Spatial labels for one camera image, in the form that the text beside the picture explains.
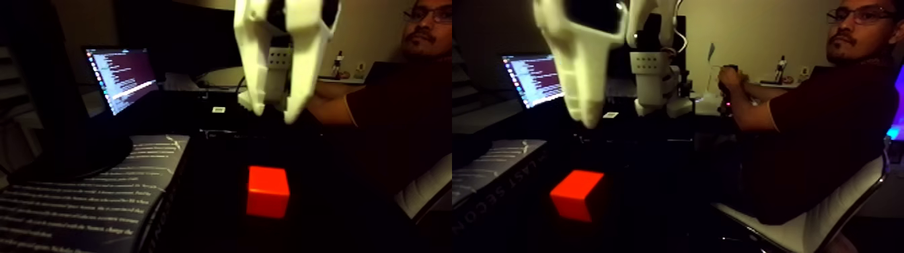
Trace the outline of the person's hand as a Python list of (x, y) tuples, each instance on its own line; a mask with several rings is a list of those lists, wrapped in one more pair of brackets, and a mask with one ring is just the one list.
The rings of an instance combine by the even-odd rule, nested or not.
[(718, 72), (718, 87), (726, 97), (730, 97), (733, 94), (741, 94), (742, 81), (743, 76), (738, 66), (734, 64), (722, 66)]

